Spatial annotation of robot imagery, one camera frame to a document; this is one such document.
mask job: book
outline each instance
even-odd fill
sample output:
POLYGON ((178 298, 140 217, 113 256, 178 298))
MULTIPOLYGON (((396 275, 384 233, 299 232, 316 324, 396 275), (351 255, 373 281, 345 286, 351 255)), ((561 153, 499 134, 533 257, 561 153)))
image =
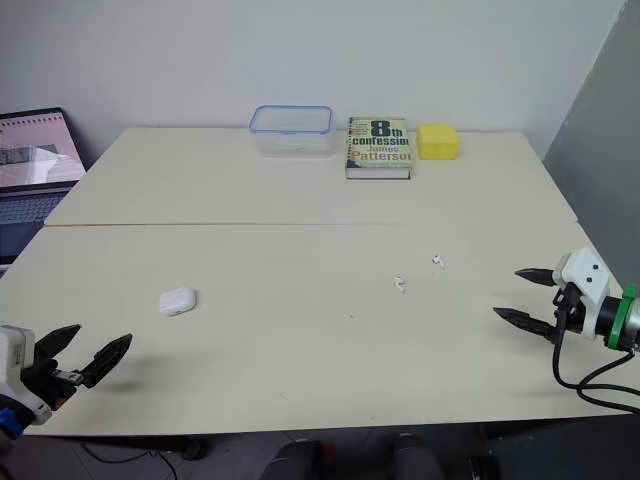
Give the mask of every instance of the book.
POLYGON ((351 117, 347 178, 411 178, 411 147, 404 118, 351 117))

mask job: black cable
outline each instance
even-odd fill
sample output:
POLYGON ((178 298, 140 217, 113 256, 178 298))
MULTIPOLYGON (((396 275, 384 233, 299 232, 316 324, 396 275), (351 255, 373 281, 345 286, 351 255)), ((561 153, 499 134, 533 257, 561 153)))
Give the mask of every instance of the black cable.
POLYGON ((624 363, 627 363, 631 360, 635 354, 633 350, 629 351, 624 357, 619 358, 611 363, 608 363, 584 377, 580 380, 579 383, 569 383, 565 382, 560 376, 560 351, 562 349, 562 341, 564 340, 564 332, 567 326, 567 313, 560 311, 558 312, 558 322, 556 326, 556 338, 553 347, 553 376, 556 381, 565 388, 569 388, 571 390, 575 390, 580 398, 584 401, 592 403, 594 405, 598 405, 600 407, 613 408, 615 410, 622 410, 624 412, 635 413, 636 415, 640 415, 640 408, 633 407, 631 405, 624 405, 622 403, 614 403, 607 402, 605 400, 599 400, 594 397, 590 397, 584 393, 584 390, 614 390, 619 392, 629 393, 631 395, 636 395, 640 397, 640 390, 636 390, 629 387, 624 387, 622 385, 613 385, 610 383, 592 383, 589 382, 593 380, 598 375, 601 375, 615 367, 618 367, 624 363))
MULTIPOLYGON (((100 463, 107 463, 107 464, 110 464, 110 465, 116 465, 116 464, 121 464, 121 463, 133 462, 133 461, 135 461, 135 460, 139 460, 139 459, 141 459, 142 457, 147 456, 147 455, 149 455, 150 457, 155 457, 155 456, 157 455, 157 456, 158 456, 158 457, 160 457, 160 458, 162 459, 162 461, 163 461, 164 463, 166 463, 166 464, 167 464, 167 466, 171 469, 171 474, 173 475, 173 479, 174 479, 174 480, 178 480, 178 472, 176 472, 176 469, 173 467, 173 465, 171 465, 171 462, 167 459, 167 457, 165 457, 165 456, 164 456, 162 453, 160 453, 160 452, 152 452, 152 451, 150 451, 150 450, 147 450, 146 452, 141 453, 140 455, 135 455, 135 456, 133 456, 133 457, 123 458, 123 459, 121 459, 121 460, 110 460, 110 459, 107 459, 107 458, 99 457, 99 456, 98 456, 98 455, 96 455, 96 454, 95 454, 95 453, 94 453, 94 452, 93 452, 89 447, 87 447, 84 443, 81 443, 81 444, 80 444, 80 446, 81 446, 81 447, 82 447, 82 449, 83 449, 85 452, 87 452, 87 453, 89 454, 89 456, 90 456, 91 458, 93 458, 94 460, 97 460, 97 461, 98 461, 98 462, 100 462, 100 463)), ((0 464, 0 473, 4 473, 4 472, 2 471, 2 468, 1 468, 2 466, 3 466, 3 465, 2 465, 2 464, 0 464)), ((11 477, 11 476, 7 476, 7 480, 13 480, 13 477, 11 477)))
POLYGON ((99 457, 98 455, 93 453, 93 451, 91 451, 91 449, 89 447, 87 447, 84 443, 81 443, 80 446, 94 460, 97 460, 100 463, 108 463, 110 465, 117 465, 117 464, 120 464, 120 463, 133 462, 134 460, 138 460, 139 458, 142 458, 142 457, 144 457, 146 455, 149 455, 149 452, 147 451, 147 452, 141 453, 140 455, 135 455, 135 456, 129 457, 129 458, 123 458, 121 460, 110 460, 110 459, 107 459, 107 458, 99 457))
POLYGON ((173 468, 173 465, 171 465, 171 462, 167 459, 167 457, 165 457, 164 455, 162 455, 160 452, 158 452, 158 456, 164 461, 164 463, 167 464, 167 466, 171 469, 171 473, 173 474, 173 480, 178 480, 178 472, 176 472, 176 469, 173 468))

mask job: plastic container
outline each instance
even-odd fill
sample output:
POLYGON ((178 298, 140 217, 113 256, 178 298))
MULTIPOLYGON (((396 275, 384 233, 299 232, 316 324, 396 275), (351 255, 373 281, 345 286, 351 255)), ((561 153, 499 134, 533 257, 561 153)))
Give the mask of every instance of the plastic container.
POLYGON ((249 130, 269 157, 328 157, 334 151, 333 111, 326 106, 262 105, 249 130))

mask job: laptop screen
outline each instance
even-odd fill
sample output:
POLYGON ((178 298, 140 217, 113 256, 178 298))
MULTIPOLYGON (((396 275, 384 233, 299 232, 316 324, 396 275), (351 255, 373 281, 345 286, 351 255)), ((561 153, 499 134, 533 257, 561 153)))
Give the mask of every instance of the laptop screen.
POLYGON ((77 181, 84 174, 62 110, 0 116, 0 188, 77 181))

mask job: blue container lid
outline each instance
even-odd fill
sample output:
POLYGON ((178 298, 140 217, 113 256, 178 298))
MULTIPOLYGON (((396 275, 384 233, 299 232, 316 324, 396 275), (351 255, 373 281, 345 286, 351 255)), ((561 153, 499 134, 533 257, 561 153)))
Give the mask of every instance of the blue container lid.
POLYGON ((253 114, 253 133, 326 135, 331 131, 333 111, 324 105, 262 105, 253 114))

